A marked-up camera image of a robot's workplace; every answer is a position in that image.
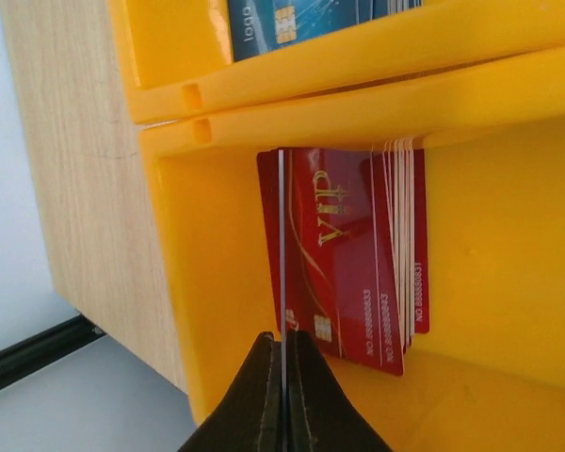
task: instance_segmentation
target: wooden panel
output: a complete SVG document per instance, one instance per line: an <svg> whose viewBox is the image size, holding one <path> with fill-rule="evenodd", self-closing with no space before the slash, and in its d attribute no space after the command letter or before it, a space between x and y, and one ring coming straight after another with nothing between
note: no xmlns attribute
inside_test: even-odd
<svg viewBox="0 0 565 452"><path fill-rule="evenodd" d="M55 288L185 390L106 1L1 9Z"/></svg>

